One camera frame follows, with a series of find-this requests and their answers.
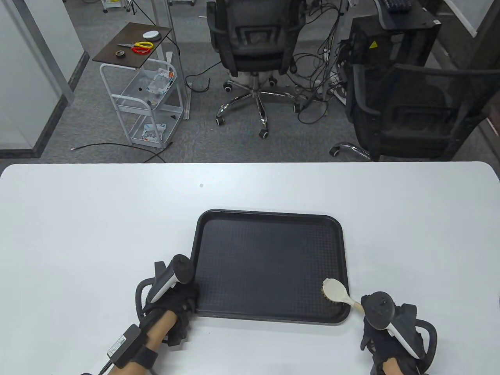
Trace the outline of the person's left hand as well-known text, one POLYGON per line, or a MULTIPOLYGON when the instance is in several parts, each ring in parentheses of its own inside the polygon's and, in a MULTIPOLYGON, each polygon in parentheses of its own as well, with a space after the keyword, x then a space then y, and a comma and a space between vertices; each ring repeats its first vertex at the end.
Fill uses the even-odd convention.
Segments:
POLYGON ((169 288, 156 302, 147 302, 142 310, 139 328, 143 332, 151 332, 152 327, 166 317, 167 313, 173 313, 175 323, 168 332, 161 334, 162 343, 168 346, 179 345, 187 336, 189 318, 195 312, 195 304, 198 300, 199 288, 197 284, 177 283, 169 288))

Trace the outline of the person's right hand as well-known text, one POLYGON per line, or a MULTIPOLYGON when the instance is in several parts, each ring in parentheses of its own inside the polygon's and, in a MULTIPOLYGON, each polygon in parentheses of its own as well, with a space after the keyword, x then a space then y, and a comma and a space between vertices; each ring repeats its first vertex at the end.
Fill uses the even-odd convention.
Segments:
POLYGON ((360 349, 368 349, 373 356, 373 374, 420 375, 429 368, 426 361, 414 358, 387 330, 373 327, 367 315, 364 317, 364 335, 360 349))

